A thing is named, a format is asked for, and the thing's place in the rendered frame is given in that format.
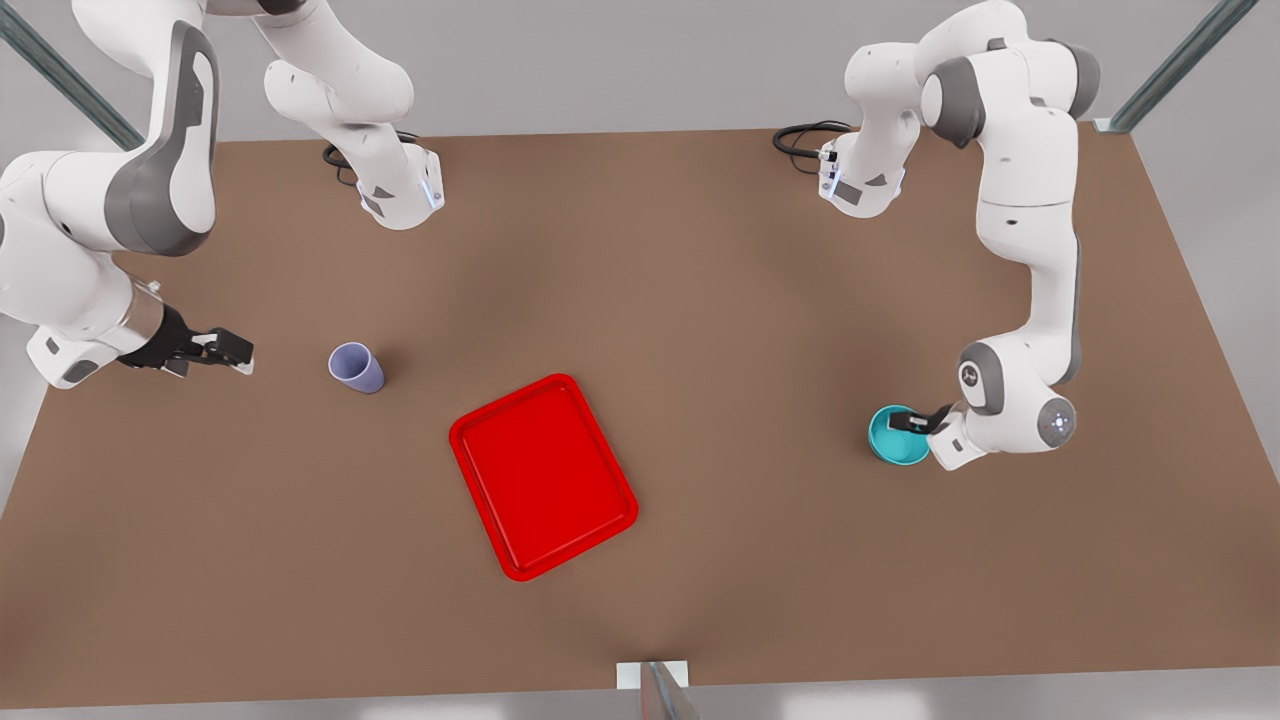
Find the red tray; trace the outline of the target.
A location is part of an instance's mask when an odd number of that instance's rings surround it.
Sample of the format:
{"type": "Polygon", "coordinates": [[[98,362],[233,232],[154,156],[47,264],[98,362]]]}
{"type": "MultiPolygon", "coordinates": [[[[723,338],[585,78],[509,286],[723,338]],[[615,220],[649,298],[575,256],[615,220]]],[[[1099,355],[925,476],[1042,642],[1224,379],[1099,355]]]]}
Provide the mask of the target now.
{"type": "Polygon", "coordinates": [[[502,571],[530,582],[627,530],[635,495],[571,375],[458,418],[449,443],[502,571]]]}

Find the silver frame post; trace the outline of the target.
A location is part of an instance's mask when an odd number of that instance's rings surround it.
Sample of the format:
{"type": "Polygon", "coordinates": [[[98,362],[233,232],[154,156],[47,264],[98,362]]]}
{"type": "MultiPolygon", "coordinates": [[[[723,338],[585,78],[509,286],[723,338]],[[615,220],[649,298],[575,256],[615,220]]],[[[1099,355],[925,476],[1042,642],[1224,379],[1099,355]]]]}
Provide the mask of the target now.
{"type": "Polygon", "coordinates": [[[1094,131],[1133,132],[1258,4],[1260,0],[1217,0],[1111,117],[1092,120],[1094,131]]]}
{"type": "Polygon", "coordinates": [[[143,143],[145,137],[8,0],[0,0],[0,38],[120,150],[143,143]]]}
{"type": "Polygon", "coordinates": [[[703,720],[687,693],[687,661],[620,662],[614,671],[617,689],[637,692],[639,720],[703,720]]]}

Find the teal bowl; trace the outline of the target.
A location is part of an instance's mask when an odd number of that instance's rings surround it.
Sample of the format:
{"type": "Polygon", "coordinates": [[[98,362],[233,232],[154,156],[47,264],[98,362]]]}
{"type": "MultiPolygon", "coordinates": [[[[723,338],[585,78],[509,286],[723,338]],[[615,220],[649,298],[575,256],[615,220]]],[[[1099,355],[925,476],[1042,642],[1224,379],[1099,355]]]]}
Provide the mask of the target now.
{"type": "Polygon", "coordinates": [[[897,413],[910,414],[913,410],[902,405],[887,405],[876,411],[868,425],[868,445],[883,462],[910,466],[927,459],[931,448],[924,436],[890,425],[892,415],[897,413]]]}

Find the lavender cup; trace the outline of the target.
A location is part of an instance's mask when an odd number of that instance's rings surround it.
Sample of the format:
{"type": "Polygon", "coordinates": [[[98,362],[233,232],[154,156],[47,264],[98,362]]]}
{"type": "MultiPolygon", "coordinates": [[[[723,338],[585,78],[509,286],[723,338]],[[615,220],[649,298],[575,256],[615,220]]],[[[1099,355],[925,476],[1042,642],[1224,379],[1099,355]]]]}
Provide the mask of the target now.
{"type": "Polygon", "coordinates": [[[360,393],[376,393],[385,384],[379,361],[360,342],[346,342],[335,347],[326,361],[326,369],[335,380],[360,393]]]}

